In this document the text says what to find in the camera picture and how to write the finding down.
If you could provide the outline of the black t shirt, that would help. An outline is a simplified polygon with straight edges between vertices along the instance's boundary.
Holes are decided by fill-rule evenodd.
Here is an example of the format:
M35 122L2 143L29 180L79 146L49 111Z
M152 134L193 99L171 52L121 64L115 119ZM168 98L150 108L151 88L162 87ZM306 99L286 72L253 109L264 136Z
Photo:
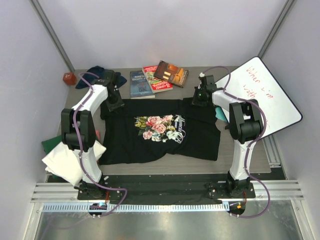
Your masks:
M193 105L191 98L123 102L114 111L100 106L106 148L101 165L148 163L166 154L218 159L221 132L213 106Z

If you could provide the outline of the red cover book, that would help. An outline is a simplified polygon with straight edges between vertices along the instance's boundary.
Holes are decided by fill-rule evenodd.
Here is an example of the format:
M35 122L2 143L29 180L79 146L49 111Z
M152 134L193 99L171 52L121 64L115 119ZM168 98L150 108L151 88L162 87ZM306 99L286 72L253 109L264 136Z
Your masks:
M151 88L151 91L155 94L172 90L173 85L171 83L154 76L157 67L157 65L151 65L144 66L142 68L142 72Z

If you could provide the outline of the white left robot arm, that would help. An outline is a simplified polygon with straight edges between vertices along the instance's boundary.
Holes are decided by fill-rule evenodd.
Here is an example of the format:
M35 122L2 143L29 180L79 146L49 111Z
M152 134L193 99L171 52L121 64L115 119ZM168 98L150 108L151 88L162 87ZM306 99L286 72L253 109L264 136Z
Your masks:
M83 75L94 76L88 82ZM89 87L84 97L72 108L64 108L61 112L62 143L72 150L82 171L80 186L76 189L81 197L102 199L111 189L103 183L103 175L94 153L96 130L93 115L100 106L110 112L122 108L124 102L117 86L119 75L113 70L104 71L102 76L92 72L79 74Z

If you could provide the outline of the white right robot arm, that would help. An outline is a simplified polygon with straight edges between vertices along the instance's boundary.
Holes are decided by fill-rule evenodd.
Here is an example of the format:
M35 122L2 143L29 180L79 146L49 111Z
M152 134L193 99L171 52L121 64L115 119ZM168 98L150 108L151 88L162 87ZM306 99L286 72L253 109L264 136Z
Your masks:
M227 173L226 194L240 198L250 188L250 162L256 142L266 131L266 116L255 99L243 99L217 87L213 75L199 74L192 104L213 105L228 112L228 129L234 140L232 165Z

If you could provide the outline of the dark cover paperback book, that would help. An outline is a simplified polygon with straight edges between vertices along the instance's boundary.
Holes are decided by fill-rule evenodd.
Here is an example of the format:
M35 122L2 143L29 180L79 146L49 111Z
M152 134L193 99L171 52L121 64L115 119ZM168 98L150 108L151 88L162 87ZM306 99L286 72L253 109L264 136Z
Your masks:
M154 77L180 88L185 86L188 75L189 70L163 60L159 62L157 69L153 74Z

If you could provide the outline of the white dry-erase board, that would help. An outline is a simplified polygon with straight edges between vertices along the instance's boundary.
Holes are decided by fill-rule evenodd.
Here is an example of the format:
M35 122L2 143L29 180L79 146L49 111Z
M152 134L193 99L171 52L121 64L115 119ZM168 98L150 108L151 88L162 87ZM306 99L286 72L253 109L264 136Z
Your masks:
M241 99L258 101L266 117L263 138L292 126L303 115L283 90L264 62L255 56L216 82L226 92Z

